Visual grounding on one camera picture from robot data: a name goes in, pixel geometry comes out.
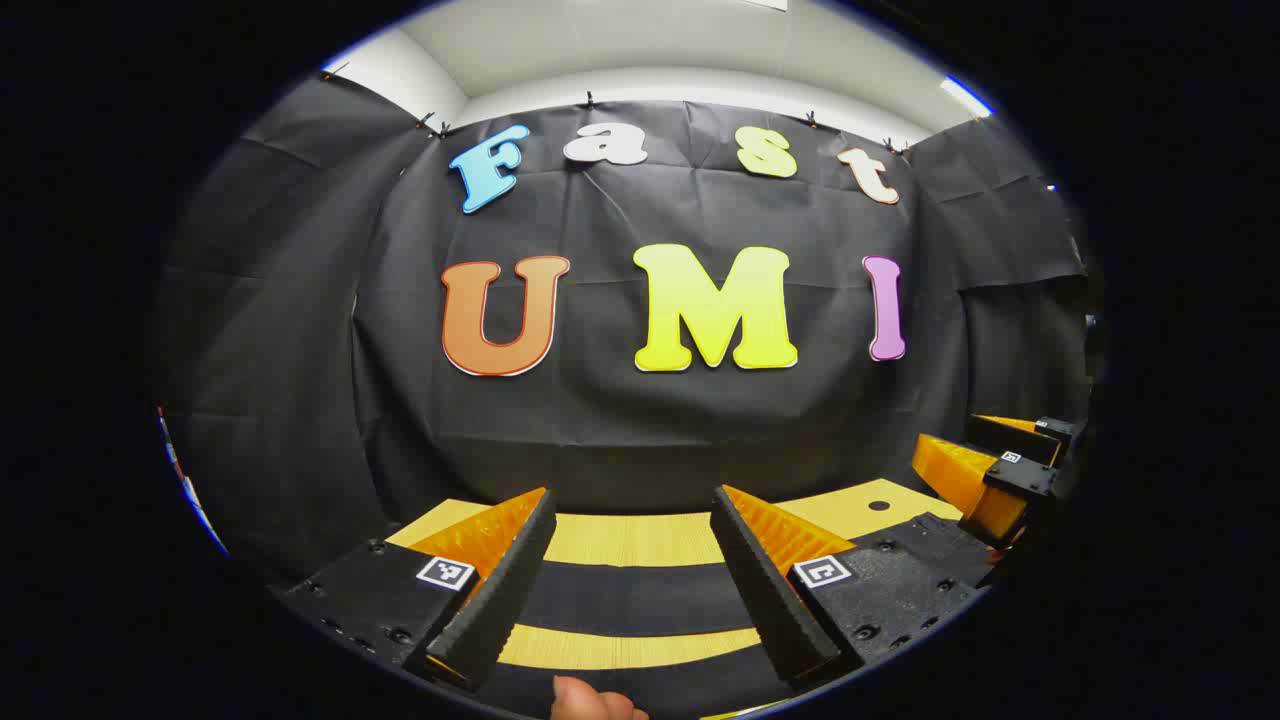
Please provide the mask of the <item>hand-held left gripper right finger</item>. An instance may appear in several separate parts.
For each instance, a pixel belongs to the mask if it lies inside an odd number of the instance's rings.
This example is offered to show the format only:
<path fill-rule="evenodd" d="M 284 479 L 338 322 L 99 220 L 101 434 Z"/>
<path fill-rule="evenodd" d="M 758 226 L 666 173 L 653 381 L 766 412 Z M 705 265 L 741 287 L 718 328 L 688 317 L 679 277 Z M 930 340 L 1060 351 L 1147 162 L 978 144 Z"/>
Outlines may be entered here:
<path fill-rule="evenodd" d="M 722 486 L 710 530 L 767 657 L 795 691 L 902 653 L 988 591 L 984 546 L 932 512 L 845 539 Z"/>

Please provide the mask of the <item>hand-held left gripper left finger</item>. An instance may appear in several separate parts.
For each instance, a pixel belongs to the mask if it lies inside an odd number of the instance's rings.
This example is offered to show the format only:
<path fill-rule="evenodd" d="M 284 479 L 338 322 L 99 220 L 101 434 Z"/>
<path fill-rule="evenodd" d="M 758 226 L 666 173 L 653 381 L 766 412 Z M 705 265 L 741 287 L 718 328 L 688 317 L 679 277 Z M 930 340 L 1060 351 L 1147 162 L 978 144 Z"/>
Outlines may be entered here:
<path fill-rule="evenodd" d="M 556 533 L 548 488 L 422 539 L 367 539 L 278 593 L 294 615 L 378 662 L 477 689 L 524 611 Z"/>

